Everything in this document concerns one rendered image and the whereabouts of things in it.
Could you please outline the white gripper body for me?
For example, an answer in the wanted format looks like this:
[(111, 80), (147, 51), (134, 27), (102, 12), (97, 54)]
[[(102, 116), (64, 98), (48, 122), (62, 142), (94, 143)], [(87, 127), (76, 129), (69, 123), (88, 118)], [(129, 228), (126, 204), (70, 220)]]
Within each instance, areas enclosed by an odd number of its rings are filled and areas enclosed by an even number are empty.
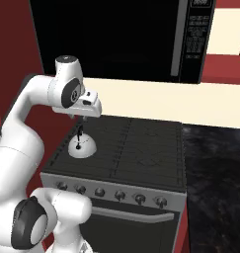
[(59, 114), (99, 118), (102, 113), (102, 104), (99, 98), (94, 101), (79, 99), (67, 109), (53, 107), (52, 110)]

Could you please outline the black hob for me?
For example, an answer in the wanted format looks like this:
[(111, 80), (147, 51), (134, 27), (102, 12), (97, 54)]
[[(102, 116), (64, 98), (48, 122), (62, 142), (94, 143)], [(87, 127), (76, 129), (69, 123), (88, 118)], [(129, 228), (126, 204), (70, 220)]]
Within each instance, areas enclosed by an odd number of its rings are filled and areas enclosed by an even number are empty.
[(77, 159), (68, 154), (74, 126), (42, 171), (131, 186), (183, 193), (186, 173), (182, 125), (137, 118), (102, 116), (78, 126), (96, 142), (94, 155)]

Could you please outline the black microwave door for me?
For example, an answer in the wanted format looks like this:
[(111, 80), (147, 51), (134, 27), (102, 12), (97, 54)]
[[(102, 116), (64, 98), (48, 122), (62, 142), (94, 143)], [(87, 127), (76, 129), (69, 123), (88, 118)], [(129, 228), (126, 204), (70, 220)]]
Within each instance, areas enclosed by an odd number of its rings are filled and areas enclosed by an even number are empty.
[(89, 78), (177, 82), (179, 0), (30, 0), (46, 74), (73, 55)]

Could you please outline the black microwave oven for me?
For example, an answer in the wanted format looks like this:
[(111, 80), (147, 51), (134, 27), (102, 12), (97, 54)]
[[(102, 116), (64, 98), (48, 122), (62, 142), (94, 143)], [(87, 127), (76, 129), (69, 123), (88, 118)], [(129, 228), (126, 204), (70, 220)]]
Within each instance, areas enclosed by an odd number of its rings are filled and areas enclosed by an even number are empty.
[(89, 78), (199, 84), (216, 0), (30, 0), (43, 71), (73, 55)]

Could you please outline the red tall cupboard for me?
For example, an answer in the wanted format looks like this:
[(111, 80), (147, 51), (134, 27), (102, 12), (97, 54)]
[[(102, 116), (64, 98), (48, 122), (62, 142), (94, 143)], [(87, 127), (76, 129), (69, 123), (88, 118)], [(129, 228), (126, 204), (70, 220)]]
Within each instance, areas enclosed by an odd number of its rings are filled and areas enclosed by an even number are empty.
[[(0, 0), (0, 121), (23, 79), (42, 65), (29, 0)], [(34, 106), (26, 119), (44, 142), (45, 163), (75, 121), (50, 107)]]

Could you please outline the grey oven range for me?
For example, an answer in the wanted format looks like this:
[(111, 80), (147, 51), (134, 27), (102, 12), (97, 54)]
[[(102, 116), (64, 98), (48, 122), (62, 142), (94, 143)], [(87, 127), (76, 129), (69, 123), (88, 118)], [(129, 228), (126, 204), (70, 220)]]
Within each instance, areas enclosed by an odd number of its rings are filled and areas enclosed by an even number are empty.
[[(91, 180), (86, 178), (59, 176), (55, 174), (44, 173), (42, 170), (40, 172), (40, 177), (42, 184), (49, 188), (57, 188), (56, 184), (58, 182), (64, 182), (68, 186), (66, 191), (76, 192), (75, 187), (77, 185), (84, 186), (86, 188), (86, 193), (84, 195), (91, 199), (93, 207), (147, 215), (169, 212), (173, 213), (173, 211), (178, 212), (179, 220), (172, 251), (172, 253), (174, 253), (181, 217), (187, 198), (187, 186), (186, 191), (180, 193), (161, 189), (152, 189), (113, 182)], [(105, 195), (103, 197), (97, 197), (95, 195), (95, 190), (97, 188), (103, 188), (105, 190)], [(115, 193), (118, 190), (125, 192), (125, 199), (120, 202), (115, 198)], [(142, 194), (146, 198), (145, 202), (141, 206), (134, 199), (137, 194)], [(167, 200), (167, 206), (163, 209), (160, 209), (155, 204), (155, 199), (157, 197), (164, 197)]]

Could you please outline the black oven door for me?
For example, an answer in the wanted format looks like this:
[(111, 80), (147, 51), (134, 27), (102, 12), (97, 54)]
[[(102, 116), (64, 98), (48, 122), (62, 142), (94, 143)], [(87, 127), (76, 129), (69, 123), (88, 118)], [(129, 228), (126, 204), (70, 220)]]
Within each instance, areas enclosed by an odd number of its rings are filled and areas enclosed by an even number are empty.
[(172, 253), (179, 213), (173, 215), (172, 220), (145, 223), (92, 213), (80, 229), (98, 253)]

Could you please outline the red base cupboard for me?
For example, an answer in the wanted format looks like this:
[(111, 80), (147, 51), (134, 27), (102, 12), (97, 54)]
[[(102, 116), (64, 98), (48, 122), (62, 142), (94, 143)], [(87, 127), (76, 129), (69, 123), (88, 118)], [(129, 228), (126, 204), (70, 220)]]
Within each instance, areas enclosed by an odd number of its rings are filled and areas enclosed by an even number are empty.
[(188, 212), (184, 211), (181, 217), (179, 232), (174, 253), (190, 253)]

